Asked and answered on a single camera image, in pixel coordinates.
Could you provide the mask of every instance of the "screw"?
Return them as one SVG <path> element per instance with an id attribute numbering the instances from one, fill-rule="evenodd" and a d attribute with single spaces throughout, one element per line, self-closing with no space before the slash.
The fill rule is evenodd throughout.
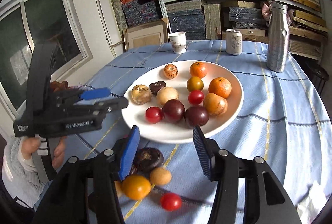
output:
<path id="1" fill-rule="evenodd" d="M 75 163 L 77 161 L 77 157 L 70 157 L 69 159 L 68 159 L 68 162 L 69 163 Z"/>
<path id="2" fill-rule="evenodd" d="M 226 149 L 220 149 L 219 150 L 219 155 L 226 157 L 228 155 L 228 151 Z"/>
<path id="3" fill-rule="evenodd" d="M 263 164 L 264 163 L 264 159 L 262 157 L 256 157 L 255 161 L 259 164 Z"/>
<path id="4" fill-rule="evenodd" d="M 114 151 L 112 149 L 106 149 L 104 151 L 105 156 L 111 156 L 111 155 L 113 155 L 113 153 L 114 153 Z"/>

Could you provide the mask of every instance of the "window frame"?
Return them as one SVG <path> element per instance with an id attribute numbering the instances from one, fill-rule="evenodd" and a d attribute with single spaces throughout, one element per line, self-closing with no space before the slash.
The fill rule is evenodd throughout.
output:
<path id="1" fill-rule="evenodd" d="M 0 8 L 0 21 L 4 19 L 11 12 L 15 11 L 17 8 L 21 8 L 21 17 L 24 26 L 24 31 L 28 40 L 28 44 L 30 46 L 31 52 L 34 50 L 34 42 L 31 37 L 31 33 L 29 30 L 29 25 L 26 17 L 24 3 L 28 0 L 11 0 L 6 3 L 4 6 Z M 76 69 L 84 65 L 86 62 L 92 59 L 92 53 L 89 49 L 87 41 L 85 39 L 81 24 L 79 23 L 78 16 L 74 7 L 73 0 L 62 0 L 63 6 L 67 15 L 67 19 L 77 43 L 77 46 L 80 50 L 80 54 L 75 56 L 73 59 L 68 61 L 58 70 L 56 70 L 52 76 L 51 81 L 55 80 L 64 80 L 69 75 L 71 75 Z M 0 81 L 0 103 L 4 106 L 5 110 L 9 114 L 9 116 L 14 120 L 18 117 L 23 110 L 25 110 L 25 102 L 16 110 L 12 102 L 10 101 L 8 95 L 3 88 Z"/>

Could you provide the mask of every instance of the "person's hand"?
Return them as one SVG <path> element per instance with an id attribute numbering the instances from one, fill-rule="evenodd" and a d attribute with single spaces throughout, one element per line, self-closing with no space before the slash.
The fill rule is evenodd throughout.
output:
<path id="1" fill-rule="evenodd" d="M 54 158 L 52 166 L 54 169 L 58 169 L 64 161 L 64 150 L 66 148 L 66 137 L 61 137 L 58 146 L 54 149 Z M 24 159 L 30 159 L 31 154 L 36 152 L 40 146 L 40 140 L 38 138 L 27 138 L 22 143 L 21 152 Z"/>

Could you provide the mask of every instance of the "red cherry tomato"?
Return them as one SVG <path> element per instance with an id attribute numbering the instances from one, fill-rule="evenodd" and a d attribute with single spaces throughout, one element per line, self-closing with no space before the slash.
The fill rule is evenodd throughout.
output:
<path id="1" fill-rule="evenodd" d="M 174 211 L 181 207 L 182 200 L 179 195 L 175 193 L 167 193 L 160 199 L 161 206 L 167 211 Z"/>
<path id="2" fill-rule="evenodd" d="M 193 90 L 188 95 L 188 102 L 192 105 L 199 105 L 204 100 L 204 93 L 200 90 Z"/>
<path id="3" fill-rule="evenodd" d="M 163 119 L 163 111 L 156 106 L 152 106 L 145 111 L 145 118 L 149 123 L 158 123 Z"/>

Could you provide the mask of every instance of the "silver water bottle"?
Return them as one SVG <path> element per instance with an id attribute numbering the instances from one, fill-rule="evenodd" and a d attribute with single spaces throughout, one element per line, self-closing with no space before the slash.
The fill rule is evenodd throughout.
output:
<path id="1" fill-rule="evenodd" d="M 287 5 L 272 3 L 267 66 L 275 72 L 283 72 L 287 60 L 289 28 L 286 14 Z"/>

